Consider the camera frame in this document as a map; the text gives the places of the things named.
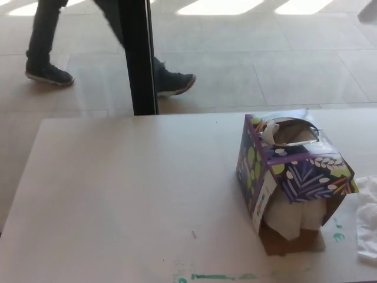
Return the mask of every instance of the white tissue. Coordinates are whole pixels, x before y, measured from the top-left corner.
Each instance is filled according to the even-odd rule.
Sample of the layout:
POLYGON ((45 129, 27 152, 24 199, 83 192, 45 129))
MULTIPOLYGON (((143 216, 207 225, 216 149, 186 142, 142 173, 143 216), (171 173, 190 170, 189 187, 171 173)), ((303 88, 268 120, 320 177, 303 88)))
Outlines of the white tissue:
POLYGON ((324 199, 289 203, 285 193, 278 189, 264 213, 264 221, 269 227, 291 241, 300 236, 300 229, 318 231, 325 215, 326 201, 324 199))
POLYGON ((269 120, 266 124, 266 128, 262 133, 262 139, 267 144, 275 144, 274 135, 279 131, 279 125, 274 121, 269 120))
POLYGON ((280 189, 276 189, 271 198, 269 208, 264 213, 266 224, 289 241, 298 238, 303 204, 289 203, 285 192, 280 189))
POLYGON ((358 255, 377 263, 377 176, 356 180, 359 207, 356 213, 358 255))

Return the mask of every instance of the sunlight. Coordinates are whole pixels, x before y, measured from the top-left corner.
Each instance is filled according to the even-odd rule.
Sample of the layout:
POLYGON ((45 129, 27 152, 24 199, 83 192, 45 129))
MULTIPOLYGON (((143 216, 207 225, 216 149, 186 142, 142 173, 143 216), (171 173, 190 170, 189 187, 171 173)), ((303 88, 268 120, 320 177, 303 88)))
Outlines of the sunlight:
POLYGON ((8 4, 11 0, 0 0, 0 6, 8 4))
POLYGON ((179 10, 180 15, 240 15, 263 0, 198 0, 179 10))
MULTIPOLYGON (((67 7, 73 6, 76 4, 79 4, 81 2, 84 2, 85 0, 69 0, 67 7)), ((34 16, 38 7, 38 2, 34 2, 29 5, 22 6, 20 8, 14 9, 13 11, 9 12, 8 15, 10 16, 34 16)))
POLYGON ((290 0, 275 10, 280 15, 313 15, 333 0, 290 0))

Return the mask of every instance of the tiled floor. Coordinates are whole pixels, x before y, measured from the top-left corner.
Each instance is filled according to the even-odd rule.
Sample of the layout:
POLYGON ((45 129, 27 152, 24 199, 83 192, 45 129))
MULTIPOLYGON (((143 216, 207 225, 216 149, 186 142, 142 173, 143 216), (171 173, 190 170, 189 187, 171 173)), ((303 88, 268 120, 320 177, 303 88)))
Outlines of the tiled floor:
MULTIPOLYGON (((24 76, 36 0, 0 0, 0 230, 40 122, 48 117, 132 115, 125 57, 91 0, 70 0, 52 60, 72 88, 24 76)), ((377 21, 369 0, 153 0, 156 54, 197 74, 160 112, 377 108, 377 21)))

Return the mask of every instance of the floor tile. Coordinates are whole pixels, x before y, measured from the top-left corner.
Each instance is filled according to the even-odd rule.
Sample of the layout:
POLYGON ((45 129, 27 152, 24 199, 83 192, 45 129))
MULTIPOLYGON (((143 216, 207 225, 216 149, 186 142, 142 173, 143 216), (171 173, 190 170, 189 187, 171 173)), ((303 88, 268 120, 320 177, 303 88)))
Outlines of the floor tile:
POLYGON ((107 110, 89 110, 89 111, 54 111, 50 118, 102 118, 107 117, 107 110))
POLYGON ((119 43, 102 15, 62 15, 54 54, 116 54, 119 43))
MULTIPOLYGON (((52 57, 52 62, 65 69, 67 56, 52 57)), ((30 81, 25 76, 24 55, 0 56, 0 110, 52 111, 61 88, 30 81)))
POLYGON ((163 14, 177 14, 179 10, 185 8, 197 0, 156 0, 161 3, 161 12, 163 14))
POLYGON ((377 102, 377 50, 344 50, 338 53, 368 99, 377 102))
POLYGON ((322 109, 377 108, 377 103, 321 104, 322 109))
POLYGON ((86 15, 90 14, 89 8, 95 5, 92 0, 69 0, 66 8, 62 9, 64 15, 86 15))
POLYGON ((207 52, 291 50, 276 17, 269 14, 201 19, 207 52))
POLYGON ((2 0, 0 2, 0 15, 8 15, 9 12, 34 2, 34 0, 2 0))
POLYGON ((27 163, 39 125, 48 113, 0 113, 0 231, 27 163))
POLYGON ((164 114, 215 113, 214 107, 189 107, 180 99, 159 99, 158 111, 164 114))
POLYGON ((0 17, 0 55, 25 55, 29 46, 32 20, 32 17, 0 17))
POLYGON ((68 71, 75 84, 61 91, 56 111, 132 108, 125 56, 73 55, 68 71))
POLYGON ((179 108, 266 105, 247 52, 163 54, 171 71, 194 73, 197 81, 177 97, 179 108))
POLYGON ((280 15, 278 19, 294 50, 374 48, 344 13, 280 15))
POLYGON ((252 106, 252 107, 220 107, 216 108, 217 113, 223 112, 268 112, 268 111, 285 111, 295 109, 320 109, 319 104, 304 104, 304 105, 276 105, 276 106, 252 106))
POLYGON ((108 111, 108 117, 129 117, 134 115, 134 110, 129 108, 117 108, 108 111))
POLYGON ((358 19, 358 13, 348 13, 349 18, 353 23, 363 32, 365 37, 377 47, 377 11, 374 16, 374 21, 369 23, 361 23, 358 19))
POLYGON ((94 3, 93 0, 85 0, 85 4, 88 7, 87 13, 91 15, 102 15, 102 11, 99 7, 94 3))
POLYGON ((368 102, 335 51, 257 52, 268 105, 368 102))
POLYGON ((333 0, 321 12, 360 12, 371 0, 333 0))
POLYGON ((153 21, 153 43, 158 52, 200 50, 203 33, 197 17, 168 15, 153 21))

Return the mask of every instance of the shoe sole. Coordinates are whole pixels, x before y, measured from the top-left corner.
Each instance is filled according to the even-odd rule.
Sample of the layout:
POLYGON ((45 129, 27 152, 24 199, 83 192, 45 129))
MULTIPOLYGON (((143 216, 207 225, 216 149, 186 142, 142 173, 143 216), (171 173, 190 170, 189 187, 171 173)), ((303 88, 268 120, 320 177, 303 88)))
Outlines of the shoe sole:
POLYGON ((75 79, 72 78, 71 81, 69 81, 68 83, 59 83, 57 81, 52 81, 52 80, 48 80, 46 78, 42 78, 42 77, 38 77, 38 76, 35 76, 35 75, 32 75, 28 72, 25 72, 25 75, 30 79, 30 80, 33 80, 33 81, 37 81, 39 83, 47 83, 47 84, 52 84, 52 85, 56 85, 58 87, 68 87, 70 85, 73 85, 75 79))
POLYGON ((189 81, 188 84, 184 88, 181 88, 180 90, 175 90, 175 91, 162 91, 157 94, 157 97, 168 98, 171 96, 179 96, 180 94, 183 94, 186 91, 188 91, 194 85, 195 82, 196 82, 196 76, 194 75, 191 81, 189 81))

